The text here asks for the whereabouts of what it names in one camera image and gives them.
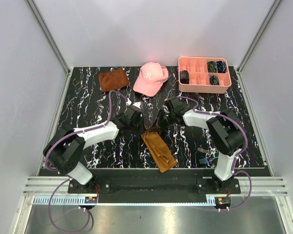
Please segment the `orange cloth napkin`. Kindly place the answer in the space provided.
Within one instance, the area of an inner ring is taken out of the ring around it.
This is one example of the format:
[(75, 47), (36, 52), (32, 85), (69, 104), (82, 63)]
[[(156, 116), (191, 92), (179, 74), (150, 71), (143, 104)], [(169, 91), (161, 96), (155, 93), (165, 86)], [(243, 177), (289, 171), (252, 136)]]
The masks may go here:
[(152, 158), (154, 159), (159, 171), (164, 173), (173, 168), (177, 162), (172, 155), (169, 147), (157, 132), (149, 131), (146, 126), (146, 132), (141, 135), (145, 145), (147, 146)]

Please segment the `iridescent rainbow fork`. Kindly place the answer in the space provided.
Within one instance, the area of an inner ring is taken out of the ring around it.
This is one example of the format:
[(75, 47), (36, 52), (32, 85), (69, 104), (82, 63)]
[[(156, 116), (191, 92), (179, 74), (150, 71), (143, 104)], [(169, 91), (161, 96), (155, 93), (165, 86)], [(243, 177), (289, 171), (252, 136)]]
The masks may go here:
[(213, 160), (217, 159), (218, 157), (213, 157), (213, 158), (202, 158), (199, 159), (200, 164), (208, 164), (211, 163)]

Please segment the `silver fork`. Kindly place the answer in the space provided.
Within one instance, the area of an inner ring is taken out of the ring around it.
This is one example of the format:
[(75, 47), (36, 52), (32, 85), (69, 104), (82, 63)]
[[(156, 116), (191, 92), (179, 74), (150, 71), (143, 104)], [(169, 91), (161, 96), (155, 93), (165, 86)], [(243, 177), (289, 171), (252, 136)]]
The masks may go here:
[(201, 147), (198, 147), (197, 150), (201, 153), (204, 153), (204, 154), (210, 154), (210, 153), (215, 153), (217, 152), (216, 149), (211, 149), (211, 150), (206, 150), (206, 149), (203, 149)]

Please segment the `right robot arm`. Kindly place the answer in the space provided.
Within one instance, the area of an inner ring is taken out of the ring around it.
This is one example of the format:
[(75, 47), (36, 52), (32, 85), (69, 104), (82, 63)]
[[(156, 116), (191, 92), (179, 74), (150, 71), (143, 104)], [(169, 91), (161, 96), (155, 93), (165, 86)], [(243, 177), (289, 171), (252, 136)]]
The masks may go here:
[(218, 160), (212, 178), (206, 182), (206, 190), (224, 193), (233, 183), (237, 157), (247, 148), (245, 130), (233, 116), (233, 111), (206, 112), (196, 107), (187, 109), (180, 101), (182, 98), (167, 98), (148, 131), (163, 132), (172, 124), (207, 129), (218, 150)]

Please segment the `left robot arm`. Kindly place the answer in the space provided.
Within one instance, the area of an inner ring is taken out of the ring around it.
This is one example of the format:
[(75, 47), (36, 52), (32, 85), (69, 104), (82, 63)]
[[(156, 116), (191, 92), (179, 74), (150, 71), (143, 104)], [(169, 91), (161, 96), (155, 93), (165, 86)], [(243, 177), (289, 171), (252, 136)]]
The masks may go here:
[(125, 112), (116, 115), (106, 124), (75, 129), (62, 127), (43, 150), (45, 164), (50, 162), (61, 175), (76, 180), (83, 192), (90, 193), (95, 189), (96, 181), (92, 173), (80, 162), (83, 150), (106, 140), (114, 140), (121, 135), (141, 135), (144, 132), (142, 109), (130, 105)]

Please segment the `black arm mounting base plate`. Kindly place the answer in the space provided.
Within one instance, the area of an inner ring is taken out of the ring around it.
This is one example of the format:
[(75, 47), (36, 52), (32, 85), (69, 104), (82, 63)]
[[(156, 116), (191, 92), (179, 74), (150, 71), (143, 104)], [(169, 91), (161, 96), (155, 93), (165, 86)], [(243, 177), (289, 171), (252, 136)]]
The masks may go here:
[(238, 179), (217, 189), (213, 169), (92, 169), (93, 178), (83, 186), (76, 180), (68, 185), (68, 193), (99, 193), (100, 203), (198, 203), (206, 195), (241, 194)]

